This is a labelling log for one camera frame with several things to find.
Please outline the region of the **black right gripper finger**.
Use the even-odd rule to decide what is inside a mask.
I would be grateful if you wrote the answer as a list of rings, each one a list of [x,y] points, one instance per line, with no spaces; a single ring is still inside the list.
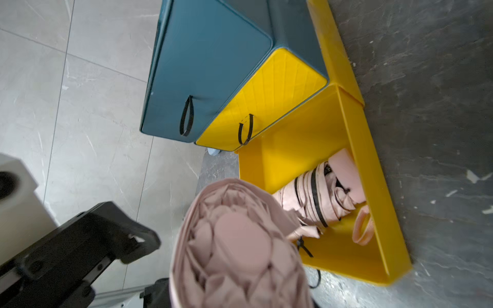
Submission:
[[[144,308],[172,308],[169,294],[169,278],[161,278],[140,294]]]

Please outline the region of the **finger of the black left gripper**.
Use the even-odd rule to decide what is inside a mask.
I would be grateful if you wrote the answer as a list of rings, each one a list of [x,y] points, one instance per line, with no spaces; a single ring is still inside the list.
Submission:
[[[161,246],[157,233],[111,201],[82,212],[11,260],[12,307],[89,307],[92,283],[115,261]]]

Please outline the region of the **pink umbrella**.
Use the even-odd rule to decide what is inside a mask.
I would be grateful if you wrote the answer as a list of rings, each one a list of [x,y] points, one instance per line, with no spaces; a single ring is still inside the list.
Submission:
[[[173,307],[313,307],[293,243],[300,227],[268,192],[237,178],[206,186],[187,211],[172,257]]]
[[[273,197],[285,211],[297,215],[299,226],[287,236],[290,241],[319,238],[367,201],[358,168],[346,148],[291,180]]]

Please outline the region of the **yellow drawer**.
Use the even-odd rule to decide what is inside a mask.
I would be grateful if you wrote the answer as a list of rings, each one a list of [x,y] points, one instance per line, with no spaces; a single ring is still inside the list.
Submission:
[[[364,101],[327,1],[309,1],[329,84],[238,151],[240,178],[274,193],[327,162],[356,209],[307,238],[303,263],[377,286],[412,269],[364,113]]]

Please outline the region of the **yellow block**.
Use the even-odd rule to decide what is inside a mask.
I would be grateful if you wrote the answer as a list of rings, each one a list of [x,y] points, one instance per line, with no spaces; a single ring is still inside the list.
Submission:
[[[328,79],[285,48],[272,52],[196,141],[234,151],[303,104]]]

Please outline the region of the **teal drawer cabinet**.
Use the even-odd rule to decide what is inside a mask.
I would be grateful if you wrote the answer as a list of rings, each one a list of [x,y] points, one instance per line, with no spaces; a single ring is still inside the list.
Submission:
[[[329,83],[305,1],[163,1],[140,131],[196,144],[279,48]]]

